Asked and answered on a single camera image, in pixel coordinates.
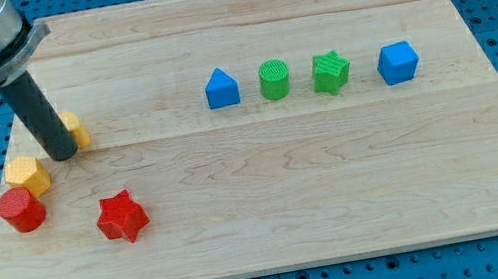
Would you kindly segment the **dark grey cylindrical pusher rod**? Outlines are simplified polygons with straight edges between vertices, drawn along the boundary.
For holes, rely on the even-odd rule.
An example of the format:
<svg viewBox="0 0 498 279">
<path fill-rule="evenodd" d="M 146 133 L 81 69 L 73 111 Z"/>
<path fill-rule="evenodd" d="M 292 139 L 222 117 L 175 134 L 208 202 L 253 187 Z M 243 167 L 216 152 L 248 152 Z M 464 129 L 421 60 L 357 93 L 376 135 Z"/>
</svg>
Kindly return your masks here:
<svg viewBox="0 0 498 279">
<path fill-rule="evenodd" d="M 63 161 L 75 155 L 78 150 L 76 140 L 27 71 L 0 87 L 0 95 L 49 158 Z"/>
</svg>

